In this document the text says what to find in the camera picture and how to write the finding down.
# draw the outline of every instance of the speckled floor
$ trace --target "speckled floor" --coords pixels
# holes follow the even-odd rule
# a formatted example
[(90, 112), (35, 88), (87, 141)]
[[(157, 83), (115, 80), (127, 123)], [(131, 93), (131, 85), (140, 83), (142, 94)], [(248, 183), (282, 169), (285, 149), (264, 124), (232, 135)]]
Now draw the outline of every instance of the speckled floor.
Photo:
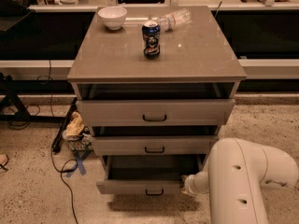
[[(50, 114), (48, 98), (36, 99), (41, 114)], [(59, 98), (53, 112), (62, 116), (68, 105)], [(36, 106), (28, 109), (34, 114)], [(54, 169), (50, 147), (59, 126), (30, 123), (22, 130), (11, 129), (0, 122), (0, 153), (8, 154), (8, 172), (0, 170), (0, 223), (75, 223), (71, 195)], [(299, 94), (236, 96), (236, 106), (220, 138), (237, 137), (263, 145), (278, 147), (291, 154), (299, 164)], [(62, 145), (53, 156), (57, 168), (74, 158), (73, 152)], [(91, 153), (74, 173), (63, 179), (74, 194), (74, 208), (79, 224), (93, 223), (198, 223), (208, 224), (208, 194), (186, 195), (101, 195), (95, 186), (104, 171)], [(263, 199), (270, 224), (299, 223), (299, 183), (294, 189), (263, 189)]]

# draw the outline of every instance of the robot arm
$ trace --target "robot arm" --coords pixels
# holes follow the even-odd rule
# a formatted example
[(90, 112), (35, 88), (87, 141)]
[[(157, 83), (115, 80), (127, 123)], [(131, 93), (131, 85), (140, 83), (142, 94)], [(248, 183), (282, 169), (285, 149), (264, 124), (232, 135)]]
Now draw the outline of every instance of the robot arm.
[(261, 186), (290, 188), (298, 177), (298, 166), (286, 152), (226, 138), (211, 150), (208, 175), (187, 176), (185, 190), (194, 195), (209, 189), (213, 224), (268, 224)]

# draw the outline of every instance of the blue can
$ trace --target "blue can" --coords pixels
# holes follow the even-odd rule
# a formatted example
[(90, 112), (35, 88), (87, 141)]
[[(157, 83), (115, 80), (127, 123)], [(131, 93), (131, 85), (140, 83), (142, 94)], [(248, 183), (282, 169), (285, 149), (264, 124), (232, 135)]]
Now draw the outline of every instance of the blue can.
[(142, 36), (144, 41), (143, 53), (148, 59), (157, 58), (160, 54), (160, 26), (157, 21), (148, 20), (143, 23)]

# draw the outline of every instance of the clear plastic bottle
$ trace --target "clear plastic bottle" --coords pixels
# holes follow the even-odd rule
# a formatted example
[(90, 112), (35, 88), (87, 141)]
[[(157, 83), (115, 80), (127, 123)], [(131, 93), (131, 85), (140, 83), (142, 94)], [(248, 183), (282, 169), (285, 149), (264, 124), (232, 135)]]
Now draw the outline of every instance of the clear plastic bottle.
[(162, 32), (177, 29), (190, 21), (191, 14), (187, 8), (166, 14), (157, 20)]

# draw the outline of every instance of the black handle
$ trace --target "black handle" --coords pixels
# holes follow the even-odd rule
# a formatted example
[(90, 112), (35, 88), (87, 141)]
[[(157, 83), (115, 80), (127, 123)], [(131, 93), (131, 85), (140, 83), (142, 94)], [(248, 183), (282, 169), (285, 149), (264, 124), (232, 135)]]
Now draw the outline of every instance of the black handle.
[(164, 153), (165, 148), (162, 147), (161, 151), (149, 151), (147, 147), (144, 147), (144, 150), (145, 150), (146, 153)]
[(142, 119), (146, 122), (164, 122), (167, 120), (167, 115), (164, 115), (163, 118), (160, 118), (160, 119), (156, 119), (156, 118), (147, 118), (145, 115), (142, 116)]
[(161, 189), (161, 192), (160, 192), (160, 193), (151, 193), (151, 194), (149, 194), (149, 193), (148, 193), (148, 190), (146, 189), (146, 194), (147, 194), (148, 196), (161, 196), (161, 195), (164, 194), (164, 190)]

